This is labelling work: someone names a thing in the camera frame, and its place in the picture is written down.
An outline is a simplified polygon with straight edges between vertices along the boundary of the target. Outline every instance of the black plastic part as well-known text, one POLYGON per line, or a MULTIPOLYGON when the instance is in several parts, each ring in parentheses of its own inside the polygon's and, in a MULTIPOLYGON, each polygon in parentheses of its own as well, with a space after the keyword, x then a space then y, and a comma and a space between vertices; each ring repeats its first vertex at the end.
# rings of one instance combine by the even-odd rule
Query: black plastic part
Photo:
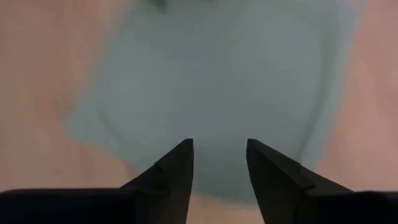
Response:
POLYGON ((398 222, 398 193, 354 193, 255 139, 246 153, 266 224, 398 222))
POLYGON ((186 139, 120 189, 12 190, 0 194, 0 223, 184 224, 193 179, 186 139))

